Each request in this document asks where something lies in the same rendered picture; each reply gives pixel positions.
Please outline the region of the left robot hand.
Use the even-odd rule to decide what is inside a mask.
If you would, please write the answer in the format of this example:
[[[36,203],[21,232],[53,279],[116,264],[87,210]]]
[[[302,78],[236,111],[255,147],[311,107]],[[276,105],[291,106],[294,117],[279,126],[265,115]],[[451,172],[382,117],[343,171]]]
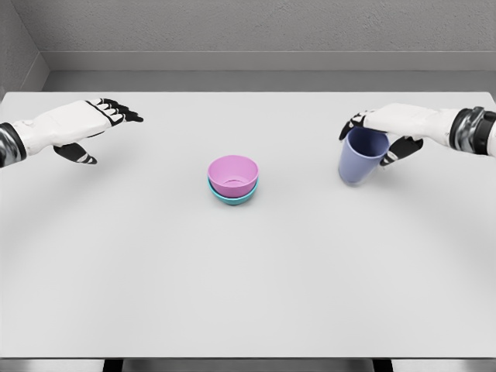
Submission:
[[[128,107],[109,98],[80,100],[52,109],[35,119],[47,144],[66,160],[77,164],[97,164],[78,142],[102,134],[123,122],[142,122]]]

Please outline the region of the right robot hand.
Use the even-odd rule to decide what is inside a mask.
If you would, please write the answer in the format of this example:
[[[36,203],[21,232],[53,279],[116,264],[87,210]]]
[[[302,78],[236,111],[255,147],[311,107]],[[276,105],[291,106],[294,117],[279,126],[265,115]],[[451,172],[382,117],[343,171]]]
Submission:
[[[399,136],[389,146],[380,162],[382,167],[386,167],[419,151],[423,147],[424,139],[432,138],[432,132],[428,128],[428,117],[432,113],[433,110],[427,108],[398,103],[359,112],[346,122],[339,134],[339,140],[344,140],[355,127]]]

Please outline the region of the blue cup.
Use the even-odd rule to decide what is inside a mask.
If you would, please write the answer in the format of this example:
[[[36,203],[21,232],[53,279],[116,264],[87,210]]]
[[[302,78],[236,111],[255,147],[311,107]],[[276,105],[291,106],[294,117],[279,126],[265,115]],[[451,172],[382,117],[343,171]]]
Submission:
[[[338,172],[345,184],[356,186],[365,182],[379,166],[390,146],[385,133],[355,127],[345,137]]]

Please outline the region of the pink bowl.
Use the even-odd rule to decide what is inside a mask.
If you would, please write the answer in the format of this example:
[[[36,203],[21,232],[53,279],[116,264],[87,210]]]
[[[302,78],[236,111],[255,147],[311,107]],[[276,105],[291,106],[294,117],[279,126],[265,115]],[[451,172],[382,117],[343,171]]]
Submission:
[[[207,175],[210,184],[221,196],[240,198],[255,187],[259,167],[249,157],[227,155],[213,160],[208,166]]]

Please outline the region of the teal bowl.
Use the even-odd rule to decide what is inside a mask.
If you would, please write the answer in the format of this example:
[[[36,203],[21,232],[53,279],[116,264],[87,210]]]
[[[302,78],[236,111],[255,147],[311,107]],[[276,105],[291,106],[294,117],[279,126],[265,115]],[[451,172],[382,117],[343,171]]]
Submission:
[[[223,196],[223,195],[220,195],[213,187],[212,185],[212,182],[211,181],[208,181],[208,186],[209,186],[209,189],[211,191],[211,193],[213,193],[213,195],[218,199],[220,200],[221,202],[227,204],[227,205],[231,205],[231,206],[234,206],[234,205],[241,205],[245,202],[248,202],[252,197],[253,195],[255,194],[256,190],[257,190],[257,187],[258,187],[258,184],[259,182],[257,181],[255,183],[255,185],[253,186],[253,188],[245,195],[243,196],[240,196],[238,198],[228,198],[226,196]]]

